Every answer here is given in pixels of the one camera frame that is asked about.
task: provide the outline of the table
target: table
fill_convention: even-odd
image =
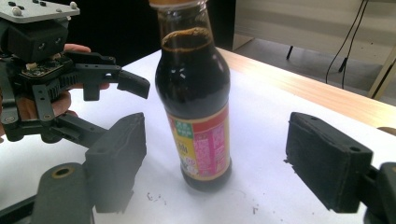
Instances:
[[[108,129],[137,112],[146,117],[148,155],[135,178],[134,196],[123,215],[95,214],[96,223],[361,223],[364,206],[358,214],[327,211],[283,162],[290,112],[319,117],[360,141],[375,152],[373,165],[379,167],[384,161],[396,161],[396,137],[375,128],[393,125],[395,109],[229,51],[220,52],[232,69],[233,173],[217,193],[191,189],[181,176],[154,85],[159,51],[124,67],[151,82],[147,100],[111,86],[102,92],[100,101],[87,103],[82,91],[73,91],[72,109],[101,127]],[[370,119],[373,108],[384,111],[376,111],[381,116]],[[66,140],[47,145],[38,136],[25,136],[16,143],[5,141],[0,145],[0,209],[34,195],[39,177],[49,168],[84,162],[85,151]]]

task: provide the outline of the wire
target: wire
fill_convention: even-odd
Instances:
[[[338,54],[340,54],[340,52],[341,52],[341,50],[343,49],[345,43],[347,42],[347,38],[349,37],[350,32],[352,32],[352,29],[353,29],[353,27],[355,26],[355,23],[356,23],[356,21],[358,20],[359,15],[361,14],[361,8],[363,7],[363,4],[364,4],[364,0],[361,1],[361,6],[359,7],[358,14],[356,15],[355,20],[353,21],[352,25],[350,26],[350,29],[349,29],[349,31],[348,31],[348,33],[347,33],[347,35],[346,35],[346,38],[345,38],[345,40],[344,40],[344,43],[341,45],[341,48],[338,50],[338,52],[335,54],[334,58],[332,59],[332,62],[331,62],[330,65],[329,65],[329,69],[327,69],[327,73],[326,73],[326,84],[328,83],[329,71],[330,71],[330,69],[332,68],[332,64],[334,63],[335,59],[338,57]]]
[[[349,50],[348,50],[347,56],[346,56],[347,58],[349,58],[350,51],[352,50],[353,41],[355,40],[355,35],[358,32],[359,27],[361,26],[361,20],[363,19],[364,11],[366,10],[368,3],[369,3],[369,0],[366,0],[366,4],[364,5],[363,11],[361,12],[361,18],[359,19],[358,26],[356,27],[355,33],[353,34],[352,39],[350,41]],[[346,61],[346,64],[344,66],[343,80],[341,82],[342,83],[341,84],[342,89],[344,89],[344,83],[345,83],[345,78],[346,78],[346,70],[347,70],[347,61]]]

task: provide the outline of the bottle label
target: bottle label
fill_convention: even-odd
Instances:
[[[204,119],[178,119],[168,114],[181,167],[197,180],[212,180],[230,165],[228,104]]]

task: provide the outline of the black plastic part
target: black plastic part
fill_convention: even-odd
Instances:
[[[11,53],[7,50],[8,46],[8,28],[10,26],[9,21],[7,20],[0,20],[0,49],[1,55],[4,56],[10,55]]]
[[[366,210],[363,217],[364,224],[388,224],[387,221],[381,220],[376,215],[374,215],[370,210]]]
[[[147,153],[143,113],[120,119],[86,152],[92,203],[98,213],[124,211]]]
[[[87,224],[92,220],[92,205],[82,165],[58,165],[41,176],[32,224]]]
[[[30,223],[34,204],[35,196],[1,210],[0,223]]]
[[[119,86],[117,89],[121,91],[128,91],[147,99],[149,97],[149,85],[149,81],[143,77],[123,70],[119,73]]]
[[[377,177],[377,188],[389,224],[396,224],[396,162],[381,165]]]
[[[360,198],[368,208],[366,216],[375,217],[375,219],[388,223],[380,192],[377,188],[377,179],[378,170],[371,167],[370,171],[361,177],[357,197]]]
[[[8,30],[7,49],[27,63],[36,63],[64,50],[67,28],[56,21],[15,24]]]
[[[50,132],[84,147],[91,147],[105,132],[97,125],[78,117],[62,114]]]
[[[74,63],[116,65],[116,59],[114,57],[102,56],[97,52],[79,52],[67,50],[64,52],[64,55],[70,58]]]
[[[357,186],[373,152],[321,119],[291,113],[287,162],[328,209],[355,213]]]
[[[84,101],[97,101],[100,98],[100,84],[117,83],[121,68],[117,65],[76,63],[79,81],[83,83]]]
[[[32,88],[38,120],[40,120],[43,126],[50,126],[55,119],[55,115],[50,103],[47,87],[45,85],[34,85]]]
[[[18,127],[18,122],[20,121],[20,115],[18,113],[17,102],[14,96],[14,90],[12,85],[8,79],[8,76],[4,76],[0,74],[0,89],[2,90],[2,113],[1,113],[1,122],[3,124],[4,129],[16,129]]]

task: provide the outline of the screw hole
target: screw hole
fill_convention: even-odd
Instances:
[[[71,175],[73,172],[73,167],[61,167],[52,173],[52,177],[55,179],[64,178],[68,175]]]

